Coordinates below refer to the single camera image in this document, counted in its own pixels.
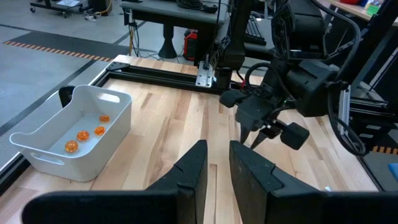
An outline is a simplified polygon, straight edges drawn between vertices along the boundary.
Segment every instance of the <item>orange sphere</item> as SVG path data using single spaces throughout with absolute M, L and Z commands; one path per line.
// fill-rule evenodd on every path
M 101 115 L 99 116 L 99 120 L 104 123 L 109 122 L 109 115 Z
M 78 148 L 79 148 L 79 145 L 74 140 L 68 141 L 65 144 L 65 150 L 67 151 L 67 153 L 74 153 L 77 151 Z
M 94 129 L 94 133 L 98 136 L 101 136 L 105 133 L 105 127 L 104 126 L 98 126 Z
M 86 141 L 89 137 L 90 134 L 88 131 L 79 131 L 79 133 L 77 133 L 77 140 L 79 141 Z

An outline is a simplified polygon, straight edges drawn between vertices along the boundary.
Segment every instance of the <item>bin handle cutout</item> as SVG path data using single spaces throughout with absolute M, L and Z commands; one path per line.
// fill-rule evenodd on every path
M 100 100 L 109 101 L 109 102 L 112 102 L 112 103 L 119 103 L 120 102 L 120 98 L 118 96 L 107 94 L 107 93 L 100 93 L 100 94 L 97 95 L 97 97 Z
M 44 161 L 44 162 L 51 162 L 53 164 L 58 164 L 58 165 L 61 165 L 61 166 L 65 165 L 65 163 L 63 161 L 61 161 L 60 159 L 56 159 L 56 158 L 53 158 L 51 156 L 42 155 L 42 157 L 45 157 L 45 158 L 40 158 L 39 155 L 37 153 L 34 153 L 34 152 L 31 152 L 30 155 L 32 157 L 34 157 L 35 159 L 38 159 L 38 160 L 41 160 L 41 161 Z

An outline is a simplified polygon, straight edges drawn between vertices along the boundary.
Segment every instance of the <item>white paper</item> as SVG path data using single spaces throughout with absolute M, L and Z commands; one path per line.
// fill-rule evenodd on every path
M 57 2 L 57 4 L 59 4 L 61 6 L 70 6 L 70 7 L 76 6 L 79 3 L 80 3 L 80 1 L 76 1 L 76 0 L 62 0 L 62 1 Z

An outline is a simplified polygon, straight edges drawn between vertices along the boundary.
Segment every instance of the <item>white plastic bin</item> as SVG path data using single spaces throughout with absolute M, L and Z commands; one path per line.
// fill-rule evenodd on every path
M 36 131 L 14 133 L 10 142 L 38 171 L 81 182 L 94 179 L 111 158 L 131 125 L 131 97 L 125 93 L 95 86 L 77 86 L 72 101 L 41 125 Z M 101 123 L 100 115 L 110 117 Z M 94 129 L 104 126 L 105 133 L 96 136 Z M 79 142 L 79 131 L 88 131 L 89 140 Z M 77 152 L 67 153 L 65 144 L 75 140 Z

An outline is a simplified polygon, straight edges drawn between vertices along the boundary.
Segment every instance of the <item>concrete floor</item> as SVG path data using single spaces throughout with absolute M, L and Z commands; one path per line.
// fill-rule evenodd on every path
M 29 32 L 48 32 L 51 34 L 77 37 L 114 44 L 128 33 L 123 25 L 120 0 L 113 0 L 110 16 L 97 18 L 97 21 L 84 20 L 79 14 L 71 13 L 67 19 L 57 11 L 36 8 L 29 11 L 28 0 L 0 1 L 0 43 L 28 34 Z M 173 43 L 177 54 L 182 53 L 184 28 L 175 27 Z M 139 28 L 140 48 L 158 52 L 163 44 L 162 25 L 146 22 Z M 129 37 L 120 40 L 119 45 L 128 46 Z M 141 52 L 147 57 L 150 52 Z M 107 66 L 108 62 L 97 61 L 81 74 L 71 76 L 90 60 L 60 54 L 13 47 L 0 44 L 0 168 L 16 153 L 17 148 L 9 142 L 14 132 L 29 133 L 61 109 L 58 95 L 50 96 L 59 84 L 87 84 Z M 192 65 L 181 55 L 171 62 Z M 247 58 L 244 65 L 259 62 Z

